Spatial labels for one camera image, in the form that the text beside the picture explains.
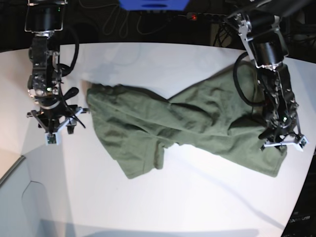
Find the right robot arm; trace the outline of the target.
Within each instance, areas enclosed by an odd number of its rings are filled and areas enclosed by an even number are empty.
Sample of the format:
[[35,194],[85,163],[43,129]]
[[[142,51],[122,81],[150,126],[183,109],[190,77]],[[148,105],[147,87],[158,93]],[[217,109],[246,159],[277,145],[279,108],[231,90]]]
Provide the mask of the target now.
[[78,116],[88,110],[78,105],[69,105],[67,100],[79,93],[76,87],[66,93],[62,91],[62,78],[69,75],[79,55],[79,39],[68,27],[75,40],[75,51],[71,64],[60,62],[60,43],[57,34],[64,29],[66,0],[30,0],[24,30],[34,35],[29,48],[32,72],[28,80],[28,94],[40,107],[28,116],[38,121],[48,138],[53,138],[64,127],[73,134],[75,126],[81,123]]

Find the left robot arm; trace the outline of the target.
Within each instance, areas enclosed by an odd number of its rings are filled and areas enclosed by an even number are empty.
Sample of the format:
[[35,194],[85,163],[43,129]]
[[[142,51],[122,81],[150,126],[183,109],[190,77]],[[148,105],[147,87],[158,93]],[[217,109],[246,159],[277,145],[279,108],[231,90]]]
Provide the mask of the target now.
[[[298,104],[291,87],[290,73],[284,59],[289,55],[280,23],[284,17],[310,4],[309,0],[244,0],[225,18],[234,28],[245,48],[233,67],[233,80],[241,99],[251,107],[262,107],[266,129],[259,135],[262,149],[294,146],[302,151],[308,139],[302,134]],[[239,85],[237,68],[249,57],[255,66],[257,82],[265,99],[249,101]]]

